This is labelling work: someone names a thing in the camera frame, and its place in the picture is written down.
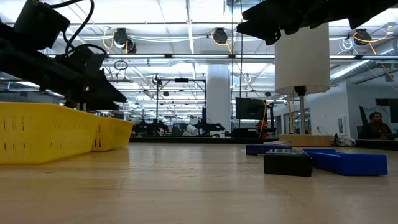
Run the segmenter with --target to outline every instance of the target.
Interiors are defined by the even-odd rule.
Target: plastic basket
[[[132,122],[115,118],[98,117],[92,151],[108,151],[129,144]]]
[[[34,164],[90,152],[96,116],[48,103],[0,102],[0,164]]]

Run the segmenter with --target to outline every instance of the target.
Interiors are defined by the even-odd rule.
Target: monitor
[[[262,100],[236,97],[236,119],[262,121],[266,107]]]

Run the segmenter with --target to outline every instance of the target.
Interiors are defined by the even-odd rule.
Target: blue block
[[[334,149],[304,149],[315,168],[339,175],[387,175],[384,154],[343,153]]]
[[[293,147],[272,144],[248,144],[246,145],[246,155],[263,156],[270,149],[293,149]]]

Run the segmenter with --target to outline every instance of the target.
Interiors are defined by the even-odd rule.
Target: person
[[[382,116],[379,112],[373,112],[369,115],[370,122],[365,125],[359,134],[359,139],[377,139],[389,140],[387,136],[382,134],[392,134],[386,123],[383,123]]]

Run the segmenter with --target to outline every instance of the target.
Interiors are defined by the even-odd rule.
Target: fluorescent light
[[[179,92],[180,90],[191,92],[190,89],[162,89],[162,90],[159,90],[159,91],[161,91],[161,92],[165,92],[165,91],[168,91],[168,92]],[[154,90],[154,89],[147,90],[147,91],[148,92],[156,92],[156,90]],[[203,90],[192,90],[192,92],[203,92]]]
[[[38,87],[39,87],[39,86],[36,85],[35,83],[31,83],[31,82],[21,81],[21,82],[17,82],[17,83],[18,83],[18,84],[21,84],[21,85],[25,85],[25,86],[35,87],[35,88],[38,88]]]
[[[174,108],[171,109],[171,111],[200,111],[200,110],[196,108]]]
[[[380,54],[381,54],[381,55],[385,55],[385,54],[388,54],[388,53],[393,52],[393,51],[394,51],[394,49],[391,48],[391,49],[389,49],[389,50],[386,50],[385,52],[381,52]]]
[[[282,103],[285,103],[285,102],[287,102],[286,100],[266,100],[266,102],[268,102],[268,103],[273,103],[273,102],[282,102]],[[236,100],[231,100],[231,103],[232,104],[236,104]]]
[[[330,59],[354,59],[355,55],[331,55]]]
[[[184,102],[198,102],[198,101],[204,101],[204,99],[197,99],[197,100],[191,100],[191,99],[168,99],[168,100],[163,100],[163,99],[159,99],[159,101],[184,101]]]
[[[369,59],[369,60],[398,60],[398,55],[365,55],[362,56],[362,59]]]
[[[35,92],[35,91],[39,91],[39,90],[38,89],[8,89],[7,91],[31,91],[31,92]]]
[[[213,55],[213,54],[183,54],[183,55],[172,55],[172,58],[228,58],[229,55]]]
[[[275,55],[237,55],[236,58],[243,59],[275,59]]]
[[[164,54],[111,54],[109,58],[165,58]]]
[[[54,93],[54,92],[51,92],[51,94],[53,94],[54,96],[63,97],[63,95],[61,95],[61,94],[59,94],[59,93]]]

